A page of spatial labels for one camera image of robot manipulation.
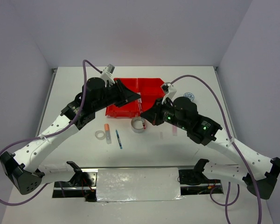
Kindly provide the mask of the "red pen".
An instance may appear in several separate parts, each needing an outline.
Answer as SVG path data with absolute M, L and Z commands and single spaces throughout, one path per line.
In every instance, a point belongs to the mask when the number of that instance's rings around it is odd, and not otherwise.
M 143 110 L 142 110 L 142 101 L 141 101 L 141 99 L 138 99 L 138 107 L 139 107 L 140 114 L 142 114 Z M 140 118 L 141 118 L 141 122 L 142 122 L 142 125 L 143 125 L 143 129 L 146 130 L 146 122 L 145 122 L 145 120 L 142 117 L 140 117 Z

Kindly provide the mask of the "large grey tape roll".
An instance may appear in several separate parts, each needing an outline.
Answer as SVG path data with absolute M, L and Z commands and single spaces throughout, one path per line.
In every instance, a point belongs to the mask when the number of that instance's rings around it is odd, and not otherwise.
M 143 125 L 140 117 L 134 117 L 131 120 L 131 129 L 134 133 L 143 133 L 144 131 L 146 131 L 143 129 Z

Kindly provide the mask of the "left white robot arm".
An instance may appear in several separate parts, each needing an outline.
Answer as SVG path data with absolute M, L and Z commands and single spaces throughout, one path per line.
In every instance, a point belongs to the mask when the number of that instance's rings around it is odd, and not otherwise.
M 48 177 L 50 171 L 40 164 L 70 136 L 95 119 L 95 113 L 114 105 L 122 107 L 140 98 L 120 79 L 110 83 L 99 77 L 90 78 L 82 92 L 61 110 L 56 120 L 36 140 L 14 153 L 4 152 L 0 162 L 4 173 L 22 195 L 34 191 Z

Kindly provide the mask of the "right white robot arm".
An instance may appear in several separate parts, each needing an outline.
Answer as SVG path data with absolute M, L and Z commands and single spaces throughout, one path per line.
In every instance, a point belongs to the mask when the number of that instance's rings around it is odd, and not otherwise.
M 269 199 L 280 174 L 280 158 L 264 156 L 239 140 L 231 138 L 214 120 L 200 115 L 195 103 L 186 97 L 163 103 L 159 98 L 153 106 L 140 115 L 154 126 L 165 122 L 186 131 L 196 144 L 214 149 L 236 163 L 236 166 L 219 165 L 200 159 L 194 166 L 194 179 L 225 180 L 243 185 L 261 199 Z

